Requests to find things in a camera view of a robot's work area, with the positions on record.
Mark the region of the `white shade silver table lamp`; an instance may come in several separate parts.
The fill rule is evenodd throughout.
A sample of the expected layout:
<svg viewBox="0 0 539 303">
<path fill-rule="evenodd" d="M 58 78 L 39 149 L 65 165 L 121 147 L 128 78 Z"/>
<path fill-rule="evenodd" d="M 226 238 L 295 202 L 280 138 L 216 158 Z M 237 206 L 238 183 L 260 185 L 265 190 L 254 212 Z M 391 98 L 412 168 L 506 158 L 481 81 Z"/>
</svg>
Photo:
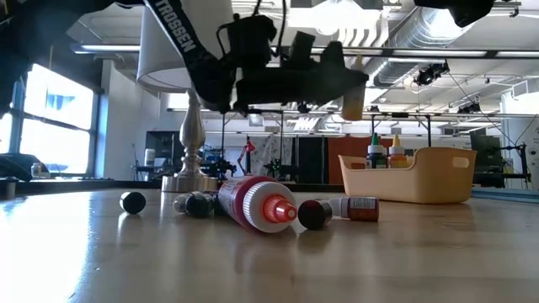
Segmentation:
<svg viewBox="0 0 539 303">
<path fill-rule="evenodd" d="M 179 129 L 184 146 L 182 168 L 164 176 L 162 191 L 183 193 L 214 189 L 216 180 L 200 169 L 199 149 L 205 144 L 200 107 L 206 84 L 219 67 L 217 28 L 232 20 L 232 0 L 143 0 L 141 42 L 136 80 L 158 91 L 166 101 L 182 93 L 188 105 Z"/>
</svg>

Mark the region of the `black ceiling spotlight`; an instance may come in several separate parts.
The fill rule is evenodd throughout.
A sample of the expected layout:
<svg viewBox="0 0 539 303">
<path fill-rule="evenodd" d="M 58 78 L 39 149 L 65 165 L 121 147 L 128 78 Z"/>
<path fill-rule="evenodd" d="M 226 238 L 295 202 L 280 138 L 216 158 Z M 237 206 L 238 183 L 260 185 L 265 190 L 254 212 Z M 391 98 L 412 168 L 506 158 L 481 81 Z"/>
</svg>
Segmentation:
<svg viewBox="0 0 539 303">
<path fill-rule="evenodd" d="M 447 62 L 430 64 L 419 70 L 418 75 L 414 78 L 414 83 L 419 87 L 428 86 L 449 71 L 450 68 Z"/>
</svg>

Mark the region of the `black background monitor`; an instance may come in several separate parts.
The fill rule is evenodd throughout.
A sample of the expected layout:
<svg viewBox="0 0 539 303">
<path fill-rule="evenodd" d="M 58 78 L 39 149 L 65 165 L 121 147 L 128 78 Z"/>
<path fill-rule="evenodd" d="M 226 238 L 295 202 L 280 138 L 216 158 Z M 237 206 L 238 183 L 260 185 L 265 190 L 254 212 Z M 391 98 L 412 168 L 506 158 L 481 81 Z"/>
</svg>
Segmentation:
<svg viewBox="0 0 539 303">
<path fill-rule="evenodd" d="M 477 171 L 487 172 L 502 168 L 503 158 L 499 138 L 494 136 L 471 135 L 471 146 L 477 152 L 475 161 Z"/>
</svg>

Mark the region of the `orange cap food coloring bottle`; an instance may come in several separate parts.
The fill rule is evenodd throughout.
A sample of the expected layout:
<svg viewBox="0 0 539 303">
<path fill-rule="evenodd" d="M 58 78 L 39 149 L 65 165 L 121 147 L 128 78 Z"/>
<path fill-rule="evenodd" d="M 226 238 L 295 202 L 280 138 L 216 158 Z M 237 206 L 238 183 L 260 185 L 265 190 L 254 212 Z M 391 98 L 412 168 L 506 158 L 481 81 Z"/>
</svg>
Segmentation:
<svg viewBox="0 0 539 303">
<path fill-rule="evenodd" d="M 293 193 L 268 176 L 228 179 L 218 190 L 217 199 L 227 215 L 252 231 L 278 233 L 297 218 Z"/>
</svg>

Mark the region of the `blue mat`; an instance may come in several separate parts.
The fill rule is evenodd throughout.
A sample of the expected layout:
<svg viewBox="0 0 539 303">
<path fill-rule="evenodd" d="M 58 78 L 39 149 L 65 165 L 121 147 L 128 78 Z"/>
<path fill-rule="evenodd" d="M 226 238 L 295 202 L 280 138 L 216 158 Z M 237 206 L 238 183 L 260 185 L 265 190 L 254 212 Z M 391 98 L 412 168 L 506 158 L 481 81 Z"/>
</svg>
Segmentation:
<svg viewBox="0 0 539 303">
<path fill-rule="evenodd" d="M 473 188 L 472 197 L 539 205 L 539 191 L 528 189 Z"/>
</svg>

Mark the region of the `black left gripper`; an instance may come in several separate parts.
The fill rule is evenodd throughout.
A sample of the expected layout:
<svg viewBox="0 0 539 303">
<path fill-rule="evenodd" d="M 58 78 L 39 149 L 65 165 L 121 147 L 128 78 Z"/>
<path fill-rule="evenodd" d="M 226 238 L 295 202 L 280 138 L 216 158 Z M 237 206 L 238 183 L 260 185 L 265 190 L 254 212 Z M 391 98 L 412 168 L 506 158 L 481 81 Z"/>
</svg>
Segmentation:
<svg viewBox="0 0 539 303">
<path fill-rule="evenodd" d="M 368 74 L 345 67 L 340 41 L 329 42 L 318 60 L 312 58 L 314 41 L 313 35 L 298 31 L 280 53 L 278 67 L 247 70 L 237 82 L 233 108 L 246 112 L 254 104 L 296 102 L 306 112 L 309 104 L 323 105 L 366 85 Z"/>
</svg>

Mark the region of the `small green food coloring bottle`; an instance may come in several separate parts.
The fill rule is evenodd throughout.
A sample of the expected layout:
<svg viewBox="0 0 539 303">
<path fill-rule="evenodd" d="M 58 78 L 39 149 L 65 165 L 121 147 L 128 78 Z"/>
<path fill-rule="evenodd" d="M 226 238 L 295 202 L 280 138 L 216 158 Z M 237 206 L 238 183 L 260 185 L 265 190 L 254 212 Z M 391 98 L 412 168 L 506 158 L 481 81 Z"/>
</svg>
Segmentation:
<svg viewBox="0 0 539 303">
<path fill-rule="evenodd" d="M 120 208 L 131 215 L 136 215 L 144 210 L 147 200 L 140 192 L 124 192 L 120 196 Z"/>
<path fill-rule="evenodd" d="M 212 215 L 215 200 L 210 194 L 192 192 L 185 202 L 185 211 L 195 218 L 206 218 Z"/>
</svg>

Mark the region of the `large bright window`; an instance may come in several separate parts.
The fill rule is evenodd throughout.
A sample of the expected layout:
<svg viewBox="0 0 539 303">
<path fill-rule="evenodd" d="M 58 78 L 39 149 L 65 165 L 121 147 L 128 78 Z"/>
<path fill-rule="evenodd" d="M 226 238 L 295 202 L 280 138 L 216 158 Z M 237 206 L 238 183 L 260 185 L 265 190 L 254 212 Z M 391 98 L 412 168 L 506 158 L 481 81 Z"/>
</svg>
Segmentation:
<svg viewBox="0 0 539 303">
<path fill-rule="evenodd" d="M 34 156 L 56 176 L 90 172 L 96 93 L 39 64 L 13 85 L 0 153 Z"/>
</svg>

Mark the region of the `black monitor stand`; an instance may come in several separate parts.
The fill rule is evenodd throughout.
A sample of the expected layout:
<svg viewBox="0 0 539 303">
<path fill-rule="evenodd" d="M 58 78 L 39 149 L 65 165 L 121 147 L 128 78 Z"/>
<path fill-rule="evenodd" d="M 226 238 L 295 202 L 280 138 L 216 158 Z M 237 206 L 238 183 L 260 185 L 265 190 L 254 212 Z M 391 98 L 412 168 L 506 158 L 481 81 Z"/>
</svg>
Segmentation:
<svg viewBox="0 0 539 303">
<path fill-rule="evenodd" d="M 529 173 L 529 169 L 527 166 L 527 158 L 526 158 L 526 143 L 522 143 L 516 146 L 504 146 L 501 147 L 501 151 L 515 151 L 518 158 L 520 159 L 520 166 L 521 170 L 513 169 L 512 173 L 507 173 L 505 171 L 505 168 L 507 167 L 507 164 L 503 166 L 503 172 L 502 172 L 502 178 L 504 179 L 521 179 L 525 184 L 526 188 L 529 188 L 529 185 L 531 183 L 531 174 Z"/>
</svg>

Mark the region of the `small black food coloring bottle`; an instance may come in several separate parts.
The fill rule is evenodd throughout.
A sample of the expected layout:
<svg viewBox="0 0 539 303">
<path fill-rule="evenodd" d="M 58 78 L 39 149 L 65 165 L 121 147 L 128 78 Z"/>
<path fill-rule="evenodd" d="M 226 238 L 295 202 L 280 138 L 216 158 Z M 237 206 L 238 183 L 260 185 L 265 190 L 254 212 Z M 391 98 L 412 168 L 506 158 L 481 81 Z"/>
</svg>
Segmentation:
<svg viewBox="0 0 539 303">
<path fill-rule="evenodd" d="M 333 210 L 326 201 L 306 200 L 298 209 L 297 218 L 308 230 L 322 230 L 332 219 Z"/>
</svg>

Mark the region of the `black background station frame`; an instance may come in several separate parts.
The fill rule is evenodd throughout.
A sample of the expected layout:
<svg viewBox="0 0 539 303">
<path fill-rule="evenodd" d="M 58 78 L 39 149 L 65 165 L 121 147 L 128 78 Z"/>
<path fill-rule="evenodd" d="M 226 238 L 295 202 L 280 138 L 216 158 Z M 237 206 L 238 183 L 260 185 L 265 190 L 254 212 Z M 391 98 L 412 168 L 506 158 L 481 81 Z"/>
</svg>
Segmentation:
<svg viewBox="0 0 539 303">
<path fill-rule="evenodd" d="M 284 131 L 283 131 L 283 124 L 284 124 L 284 111 L 282 109 L 256 109 L 256 108 L 248 108 L 247 109 L 247 115 L 250 115 L 250 114 L 257 114 L 257 115 L 263 115 L 263 114 L 279 114 L 280 115 L 280 123 L 279 123 L 279 127 L 280 127 L 280 131 L 278 133 L 276 132 L 272 132 L 272 135 L 276 135 L 278 134 L 279 135 L 279 143 L 280 143 L 280 149 L 279 149 L 279 152 L 280 152 L 280 155 L 279 155 L 279 164 L 276 165 L 276 170 L 278 173 L 280 173 L 281 171 L 281 165 L 282 165 L 282 156 L 283 156 L 283 136 L 284 136 Z M 221 122 L 221 158 L 224 158 L 224 151 L 225 151 L 225 147 L 224 147 L 224 135 L 225 135 L 225 129 L 226 129 L 226 124 L 228 123 L 228 120 L 227 120 L 227 115 L 226 114 L 223 114 L 222 115 L 222 122 Z M 247 139 L 251 140 L 250 139 L 250 134 L 247 133 L 246 134 L 246 141 Z"/>
<path fill-rule="evenodd" d="M 375 123 L 376 117 L 380 116 L 381 121 L 385 119 L 397 119 L 405 120 L 409 118 L 414 118 L 421 126 L 427 130 L 427 142 L 428 147 L 432 147 L 432 114 L 426 113 L 409 113 L 409 112 L 368 112 L 371 122 L 371 133 L 375 132 L 377 124 Z"/>
</svg>

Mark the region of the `orange partition panel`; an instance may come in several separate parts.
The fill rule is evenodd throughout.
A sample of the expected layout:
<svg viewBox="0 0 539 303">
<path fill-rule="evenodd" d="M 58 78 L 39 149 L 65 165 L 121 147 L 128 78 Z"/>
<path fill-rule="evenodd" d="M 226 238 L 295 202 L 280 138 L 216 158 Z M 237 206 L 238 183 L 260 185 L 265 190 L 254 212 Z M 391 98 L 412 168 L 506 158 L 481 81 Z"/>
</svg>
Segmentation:
<svg viewBox="0 0 539 303">
<path fill-rule="evenodd" d="M 343 184 L 339 156 L 366 157 L 367 147 L 371 144 L 371 138 L 366 137 L 334 137 L 327 139 L 327 173 L 329 184 Z"/>
</svg>

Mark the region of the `green cap food coloring bottle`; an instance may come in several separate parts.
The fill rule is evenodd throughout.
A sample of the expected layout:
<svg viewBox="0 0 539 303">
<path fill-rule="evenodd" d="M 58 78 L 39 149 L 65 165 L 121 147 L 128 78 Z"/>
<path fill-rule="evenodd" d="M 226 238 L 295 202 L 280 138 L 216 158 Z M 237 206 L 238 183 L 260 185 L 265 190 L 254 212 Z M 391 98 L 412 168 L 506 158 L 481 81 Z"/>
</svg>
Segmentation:
<svg viewBox="0 0 539 303">
<path fill-rule="evenodd" d="M 372 134 L 371 144 L 367 147 L 366 167 L 369 169 L 387 168 L 386 150 L 377 133 Z"/>
</svg>

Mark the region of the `silver ventilation duct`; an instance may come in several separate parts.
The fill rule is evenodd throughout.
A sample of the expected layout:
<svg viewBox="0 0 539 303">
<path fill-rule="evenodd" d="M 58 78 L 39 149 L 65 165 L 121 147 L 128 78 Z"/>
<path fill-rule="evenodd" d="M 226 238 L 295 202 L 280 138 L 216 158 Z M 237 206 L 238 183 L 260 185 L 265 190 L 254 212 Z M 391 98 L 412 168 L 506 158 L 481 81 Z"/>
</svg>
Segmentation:
<svg viewBox="0 0 539 303">
<path fill-rule="evenodd" d="M 387 40 L 390 48 L 446 48 L 464 35 L 472 24 L 459 27 L 447 9 L 418 8 L 408 21 Z M 417 68 L 415 62 L 395 62 L 388 58 L 372 57 L 365 67 L 369 83 L 391 87 Z"/>
</svg>

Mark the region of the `black partition panel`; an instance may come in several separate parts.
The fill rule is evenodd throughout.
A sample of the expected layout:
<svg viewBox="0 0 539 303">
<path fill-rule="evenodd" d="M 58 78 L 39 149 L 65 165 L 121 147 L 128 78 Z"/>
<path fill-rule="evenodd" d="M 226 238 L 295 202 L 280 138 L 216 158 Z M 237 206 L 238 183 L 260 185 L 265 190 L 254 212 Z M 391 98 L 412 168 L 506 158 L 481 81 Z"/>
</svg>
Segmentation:
<svg viewBox="0 0 539 303">
<path fill-rule="evenodd" d="M 321 184 L 324 179 L 325 142 L 322 137 L 305 136 L 298 141 L 297 177 L 299 183 Z"/>
</svg>

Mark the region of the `small red food coloring bottle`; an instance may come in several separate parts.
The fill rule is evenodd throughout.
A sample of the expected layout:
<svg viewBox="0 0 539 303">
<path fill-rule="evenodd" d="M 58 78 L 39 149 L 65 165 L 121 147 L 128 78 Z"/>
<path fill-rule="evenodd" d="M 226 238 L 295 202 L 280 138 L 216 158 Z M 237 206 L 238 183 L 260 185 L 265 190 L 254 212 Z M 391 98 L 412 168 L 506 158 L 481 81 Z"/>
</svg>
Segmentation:
<svg viewBox="0 0 539 303">
<path fill-rule="evenodd" d="M 330 199 L 334 215 L 351 221 L 378 222 L 380 205 L 375 197 L 341 197 Z"/>
</svg>

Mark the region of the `beige plastic basket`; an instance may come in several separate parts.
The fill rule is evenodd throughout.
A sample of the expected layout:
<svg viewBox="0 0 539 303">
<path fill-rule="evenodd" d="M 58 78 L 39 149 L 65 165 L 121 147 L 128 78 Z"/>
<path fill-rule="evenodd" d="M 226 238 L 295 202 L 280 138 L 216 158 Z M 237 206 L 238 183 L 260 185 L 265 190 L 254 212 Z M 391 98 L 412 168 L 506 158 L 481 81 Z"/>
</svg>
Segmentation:
<svg viewBox="0 0 539 303">
<path fill-rule="evenodd" d="M 463 203 L 470 199 L 477 153 L 450 147 L 425 147 L 406 168 L 364 168 L 364 157 L 340 156 L 348 196 L 427 205 Z"/>
</svg>

